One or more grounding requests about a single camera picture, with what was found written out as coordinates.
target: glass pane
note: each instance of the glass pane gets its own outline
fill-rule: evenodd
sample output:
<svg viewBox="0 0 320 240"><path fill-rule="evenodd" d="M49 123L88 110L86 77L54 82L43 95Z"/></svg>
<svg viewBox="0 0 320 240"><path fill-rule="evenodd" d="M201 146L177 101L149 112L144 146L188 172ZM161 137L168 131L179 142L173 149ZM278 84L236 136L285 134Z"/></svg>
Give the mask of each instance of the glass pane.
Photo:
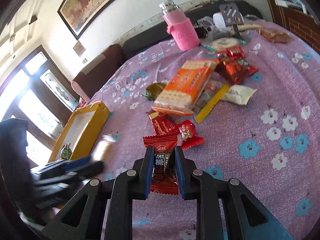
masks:
<svg viewBox="0 0 320 240"><path fill-rule="evenodd" d="M29 77L23 70L20 70L9 82L0 96L0 120L4 117L14 98L21 93L28 82Z"/></svg>
<svg viewBox="0 0 320 240"><path fill-rule="evenodd" d="M30 75L33 75L47 60L48 59L41 51L37 55L35 55L31 60L29 60L28 63L26 63L26 69L29 71Z"/></svg>
<svg viewBox="0 0 320 240"><path fill-rule="evenodd" d="M76 109L79 102L65 89L50 70L46 71L40 79L70 111L73 112Z"/></svg>
<svg viewBox="0 0 320 240"><path fill-rule="evenodd" d="M45 134L52 137L56 127L60 128L59 120L49 111L48 108L37 98L37 96L28 90L19 103L19 108L25 115Z"/></svg>
<svg viewBox="0 0 320 240"><path fill-rule="evenodd" d="M27 131L26 147L27 156L38 165L45 165L48 163L52 151L38 141L31 133Z"/></svg>

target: sofa armrest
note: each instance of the sofa armrest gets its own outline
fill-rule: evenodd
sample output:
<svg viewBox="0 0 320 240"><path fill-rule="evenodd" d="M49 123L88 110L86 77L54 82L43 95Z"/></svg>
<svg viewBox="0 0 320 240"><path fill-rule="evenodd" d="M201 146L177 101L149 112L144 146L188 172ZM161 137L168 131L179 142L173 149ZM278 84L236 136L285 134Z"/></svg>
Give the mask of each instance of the sofa armrest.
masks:
<svg viewBox="0 0 320 240"><path fill-rule="evenodd" d="M111 45L78 73L71 86L88 102L124 62L121 46Z"/></svg>

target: thermos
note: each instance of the thermos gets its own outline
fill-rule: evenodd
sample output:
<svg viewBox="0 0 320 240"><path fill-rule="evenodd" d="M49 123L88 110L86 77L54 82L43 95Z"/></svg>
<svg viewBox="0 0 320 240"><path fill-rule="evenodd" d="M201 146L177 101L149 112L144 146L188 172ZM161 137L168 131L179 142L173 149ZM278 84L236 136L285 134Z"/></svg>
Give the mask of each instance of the thermos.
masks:
<svg viewBox="0 0 320 240"><path fill-rule="evenodd" d="M187 51L200 44L193 25L184 12L172 0L159 5L167 23L167 32L172 35L179 49Z"/></svg>

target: white snack package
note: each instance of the white snack package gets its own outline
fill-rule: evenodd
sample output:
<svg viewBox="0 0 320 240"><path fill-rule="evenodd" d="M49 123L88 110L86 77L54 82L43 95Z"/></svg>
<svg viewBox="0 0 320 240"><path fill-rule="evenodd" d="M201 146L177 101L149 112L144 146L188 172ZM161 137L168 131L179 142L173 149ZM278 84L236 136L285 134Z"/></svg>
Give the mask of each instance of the white snack package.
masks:
<svg viewBox="0 0 320 240"><path fill-rule="evenodd" d="M257 90L246 86L233 85L221 100L245 106L255 91Z"/></svg>

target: triangular cutout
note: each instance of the triangular cutout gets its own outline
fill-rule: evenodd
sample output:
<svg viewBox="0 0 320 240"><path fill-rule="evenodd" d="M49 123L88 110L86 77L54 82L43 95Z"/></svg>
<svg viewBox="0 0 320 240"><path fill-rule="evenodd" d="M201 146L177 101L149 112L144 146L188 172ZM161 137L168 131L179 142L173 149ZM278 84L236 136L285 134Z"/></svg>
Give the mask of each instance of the triangular cutout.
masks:
<svg viewBox="0 0 320 240"><path fill-rule="evenodd" d="M260 210L248 199L245 194L240 195L244 206L245 214L249 222L249 226L256 227L268 222L268 219L260 212Z"/></svg>
<svg viewBox="0 0 320 240"><path fill-rule="evenodd" d="M79 226L82 213L87 203L88 195L83 195L70 210L61 219L61 223L72 226L74 228Z"/></svg>

